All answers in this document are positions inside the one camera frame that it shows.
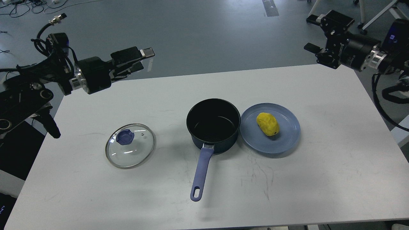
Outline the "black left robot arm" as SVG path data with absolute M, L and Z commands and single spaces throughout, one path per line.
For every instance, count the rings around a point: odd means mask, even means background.
M 32 39 L 35 49 L 45 56 L 45 60 L 1 69 L 2 73 L 18 73 L 3 83 L 0 98 L 1 143 L 8 133 L 28 118 L 40 122 L 52 137 L 60 137 L 57 124 L 50 115 L 50 101 L 54 93 L 46 88 L 47 83 L 57 83 L 65 96 L 77 89 L 83 89 L 90 95 L 143 70 L 142 61 L 155 56 L 152 48 L 131 47 L 112 53 L 109 61 L 102 61 L 99 57 L 78 60 L 65 33 L 41 38 L 47 28 L 61 23 L 66 17 L 64 13 L 53 17 Z

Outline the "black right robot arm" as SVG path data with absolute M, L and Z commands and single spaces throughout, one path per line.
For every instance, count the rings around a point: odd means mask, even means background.
M 399 125 L 387 115 L 377 96 L 377 84 L 381 75 L 401 71 L 397 83 L 382 90 L 382 97 L 395 104 L 407 104 L 408 96 L 401 98 L 395 92 L 408 92 L 408 20 L 396 19 L 383 42 L 362 34 L 349 32 L 354 19 L 331 10 L 320 16 L 310 15 L 308 23 L 319 26 L 326 37 L 326 45 L 320 48 L 307 43 L 306 51 L 313 53 L 318 64 L 337 69 L 343 65 L 356 71 L 372 68 L 377 71 L 372 76 L 371 87 L 374 104 L 384 119 L 404 131 L 408 128 Z

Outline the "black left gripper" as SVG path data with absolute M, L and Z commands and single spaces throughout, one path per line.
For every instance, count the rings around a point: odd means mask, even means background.
M 154 56 L 152 48 L 131 47 L 111 53 L 109 61 L 102 61 L 99 57 L 83 59 L 75 64 L 69 83 L 72 90 L 83 89 L 87 94 L 97 93 L 111 87 L 113 82 L 143 70 L 142 60 Z

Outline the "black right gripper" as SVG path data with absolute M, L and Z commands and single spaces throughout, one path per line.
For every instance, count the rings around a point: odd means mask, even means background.
M 352 34 L 349 27 L 354 19 L 331 10 L 327 14 L 309 15 L 306 22 L 321 27 L 326 37 L 326 46 L 321 48 L 312 43 L 304 50 L 315 54 L 317 63 L 333 69 L 344 65 L 356 71 L 367 67 L 378 69 L 382 62 L 380 41 L 361 34 Z

